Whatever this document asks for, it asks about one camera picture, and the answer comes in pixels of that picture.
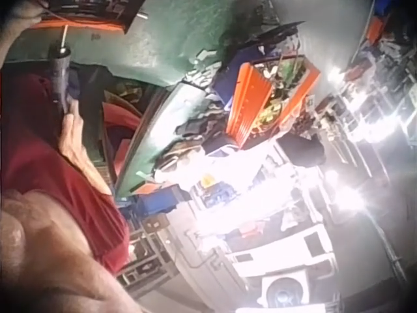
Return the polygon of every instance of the wire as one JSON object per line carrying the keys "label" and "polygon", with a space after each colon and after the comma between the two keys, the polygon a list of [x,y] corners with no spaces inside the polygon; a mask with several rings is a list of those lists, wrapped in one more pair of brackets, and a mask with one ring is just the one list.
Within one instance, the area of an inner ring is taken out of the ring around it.
{"label": "wire", "polygon": [[81,22],[77,19],[72,19],[72,18],[66,18],[60,14],[54,13],[53,11],[51,11],[46,5],[44,5],[40,0],[35,0],[38,5],[40,5],[45,12],[47,12],[48,14],[52,15],[53,17],[68,22],[68,23],[77,23],[80,25],[107,25],[109,22],[93,22],[93,21],[89,21],[89,22]]}

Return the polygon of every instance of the bright light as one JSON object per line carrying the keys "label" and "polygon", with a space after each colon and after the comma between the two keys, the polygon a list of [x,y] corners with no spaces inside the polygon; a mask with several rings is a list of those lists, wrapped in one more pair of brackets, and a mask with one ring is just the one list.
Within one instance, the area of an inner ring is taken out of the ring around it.
{"label": "bright light", "polygon": [[307,188],[315,188],[319,185],[320,176],[317,168],[306,168],[302,171],[301,182]]}
{"label": "bright light", "polygon": [[366,140],[369,143],[379,143],[391,135],[398,125],[398,116],[391,115],[384,117],[373,124],[367,124],[363,121],[348,134],[352,142]]}
{"label": "bright light", "polygon": [[198,250],[202,253],[210,252],[214,248],[218,248],[219,246],[223,245],[223,241],[221,239],[218,239],[215,236],[209,236],[201,238],[200,245],[198,247]]}
{"label": "bright light", "polygon": [[365,208],[362,197],[350,187],[344,187],[336,192],[335,203],[343,211],[360,211]]}
{"label": "bright light", "polygon": [[135,252],[135,246],[134,245],[129,245],[128,251],[129,251],[129,254],[134,253]]}
{"label": "bright light", "polygon": [[391,135],[398,125],[396,115],[391,115],[380,119],[376,123],[369,125],[365,139],[369,143],[378,143]]}
{"label": "bright light", "polygon": [[365,91],[360,91],[359,93],[353,91],[352,98],[352,101],[347,104],[347,109],[351,112],[355,112],[365,102],[367,98],[367,93]]}
{"label": "bright light", "polygon": [[267,179],[225,205],[198,212],[198,232],[225,234],[247,222],[266,218],[291,200],[293,187],[286,179]]}
{"label": "bright light", "polygon": [[238,308],[236,313],[326,313],[326,305],[321,303],[289,308]]}
{"label": "bright light", "polygon": [[339,181],[339,174],[335,170],[329,170],[325,173],[324,179],[332,186],[336,186]]}
{"label": "bright light", "polygon": [[338,85],[343,81],[344,76],[345,75],[341,73],[340,68],[333,67],[330,73],[328,74],[327,79],[329,82]]}

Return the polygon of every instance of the floor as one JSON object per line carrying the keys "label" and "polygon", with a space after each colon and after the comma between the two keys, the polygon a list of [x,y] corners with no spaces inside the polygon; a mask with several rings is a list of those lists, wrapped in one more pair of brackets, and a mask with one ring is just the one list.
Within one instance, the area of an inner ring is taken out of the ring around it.
{"label": "floor", "polygon": [[[406,267],[417,261],[417,158],[400,130],[376,148],[384,160],[391,185],[376,190],[373,203],[377,204],[369,210],[378,216],[380,226]],[[336,157],[329,154],[330,167],[336,162]],[[333,229],[330,237],[338,259],[339,286],[344,298],[392,277],[381,241],[366,217],[357,215],[346,225]]]}

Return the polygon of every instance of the fluorescent light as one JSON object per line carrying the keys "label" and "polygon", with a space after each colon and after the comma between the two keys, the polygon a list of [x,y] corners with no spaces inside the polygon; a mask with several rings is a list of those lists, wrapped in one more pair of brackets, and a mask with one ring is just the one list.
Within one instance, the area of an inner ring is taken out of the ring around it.
{"label": "fluorescent light", "polygon": [[365,202],[359,193],[347,186],[336,192],[335,202],[343,211],[360,211],[365,207]]}
{"label": "fluorescent light", "polygon": [[335,170],[329,170],[324,174],[324,179],[326,182],[332,186],[336,186],[339,180],[339,174]]}
{"label": "fluorescent light", "polygon": [[333,67],[331,71],[328,73],[327,79],[331,83],[339,84],[343,81],[344,76],[345,75],[341,73],[340,68]]}

